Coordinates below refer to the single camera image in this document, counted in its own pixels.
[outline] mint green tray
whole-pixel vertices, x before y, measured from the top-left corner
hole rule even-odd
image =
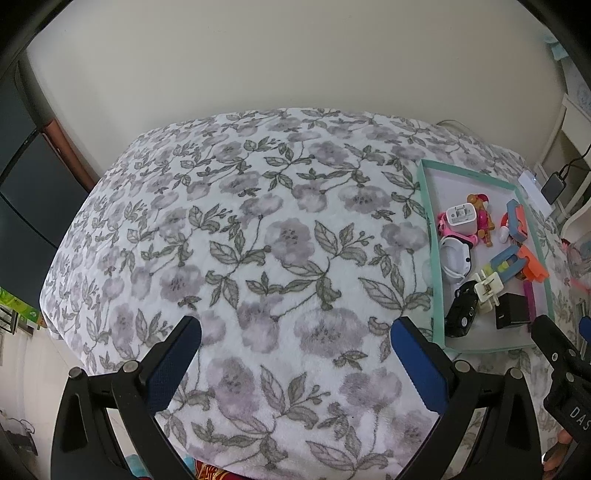
[[[507,351],[507,350],[527,348],[527,347],[534,346],[534,342],[531,340],[531,337],[529,336],[529,334],[527,334],[527,328],[525,326],[517,327],[516,329],[497,330],[496,331],[497,335],[499,335],[498,342],[503,343],[503,338],[510,339],[510,341],[506,341],[505,344],[497,344],[495,346],[490,346],[490,347],[486,347],[486,346],[482,346],[482,345],[472,346],[470,344],[470,334],[472,333],[473,329],[475,328],[474,324],[472,325],[472,328],[470,329],[470,332],[468,333],[468,335],[466,337],[464,337],[464,340],[459,341],[458,339],[450,339],[450,338],[445,337],[445,335],[444,335],[444,316],[445,316],[446,312],[444,311],[445,310],[445,307],[444,307],[444,285],[443,285],[443,281],[442,281],[442,277],[441,277],[441,265],[440,265],[439,242],[438,242],[439,238],[437,236],[437,230],[436,230],[436,214],[434,214],[434,212],[433,212],[433,201],[432,201],[432,198],[435,195],[435,192],[432,191],[432,190],[434,190],[434,188],[433,188],[433,186],[429,185],[429,181],[427,180],[427,175],[431,173],[430,171],[435,172],[435,174],[437,174],[436,171],[444,172],[447,174],[451,174],[452,176],[465,177],[467,179],[478,182],[479,184],[472,182],[474,187],[473,187],[473,191],[471,191],[470,193],[485,193],[485,194],[487,194],[486,186],[493,187],[494,189],[497,189],[497,190],[499,190],[499,189],[507,190],[508,196],[514,196],[517,199],[517,201],[519,201],[520,203],[522,203],[525,206],[525,215],[526,215],[527,222],[528,222],[529,237],[531,238],[531,240],[533,242],[533,246],[535,247],[535,254],[537,255],[538,259],[540,260],[540,262],[542,263],[544,268],[546,268],[546,266],[545,266],[545,261],[544,261],[544,255],[543,255],[543,252],[540,247],[540,241],[539,241],[537,234],[536,234],[536,229],[533,228],[533,226],[535,225],[534,217],[531,214],[528,205],[524,202],[521,192],[519,191],[519,188],[516,185],[508,183],[507,181],[504,181],[504,180],[497,179],[496,177],[492,177],[489,175],[478,173],[478,172],[475,172],[472,170],[467,170],[465,168],[456,167],[454,165],[449,165],[446,163],[441,163],[441,162],[437,162],[437,161],[433,161],[433,160],[421,160],[418,164],[418,181],[421,186],[421,196],[422,196],[422,200],[423,200],[423,207],[425,208],[425,210],[427,212],[427,217],[428,217],[428,230],[429,230],[429,237],[430,237],[430,243],[431,243],[431,270],[433,273],[433,342],[437,343],[442,348],[446,349],[447,351],[449,351],[451,353],[453,353],[453,352],[457,352],[457,353],[460,353],[460,352],[461,353],[499,352],[499,351]],[[457,205],[458,203],[452,203],[450,205],[447,205],[446,208],[450,207],[452,205]],[[492,219],[495,222],[495,224],[497,225],[498,220],[500,218],[500,213],[502,212],[502,210],[504,210],[504,205],[502,205],[500,207],[498,205],[491,205],[491,206],[493,207],[493,212],[492,212],[493,218]],[[509,246],[509,243],[503,245],[503,247],[508,247],[508,246]],[[475,249],[478,249],[478,248],[480,248],[481,251],[483,248],[486,249],[486,247],[481,244],[479,244],[475,247]],[[472,275],[475,271],[477,271],[478,268],[481,266],[482,265],[475,265],[473,263],[472,270],[470,271],[470,275]],[[554,319],[554,309],[552,306],[552,293],[550,290],[550,281],[548,279],[546,279],[543,284],[543,288],[541,286],[534,285],[534,289],[535,288],[537,288],[537,291],[538,291],[538,294],[535,295],[537,314],[546,313],[551,319]],[[545,293],[545,299],[541,298],[542,295],[540,294],[540,292]],[[478,322],[479,320],[483,321],[484,318],[477,316],[476,319],[474,320],[474,323],[476,324],[476,322]]]

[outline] floor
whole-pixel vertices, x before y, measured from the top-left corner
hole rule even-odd
[[[23,375],[25,418],[35,427],[39,480],[50,479],[51,444],[61,395],[70,368],[82,363],[63,340],[54,340],[47,330],[36,331],[27,342]],[[135,453],[117,411],[110,411],[115,434],[125,455]]]

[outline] power adapter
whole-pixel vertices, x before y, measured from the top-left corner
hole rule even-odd
[[[542,187],[542,195],[546,201],[552,205],[563,192],[565,187],[566,182],[560,177],[558,172],[554,172],[550,175],[548,181],[544,183],[544,186]]]

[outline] white floral bedspread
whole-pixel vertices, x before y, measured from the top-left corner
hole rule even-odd
[[[250,111],[152,130],[74,219],[41,295],[47,323],[101,374],[192,314],[202,347],[157,415],[180,452],[256,479],[389,480],[435,420],[387,335],[402,314],[431,333],[421,158],[509,181],[524,168],[503,148],[371,113]],[[572,337],[556,227],[535,216]],[[556,424],[539,351],[467,359],[525,372],[545,447]]]

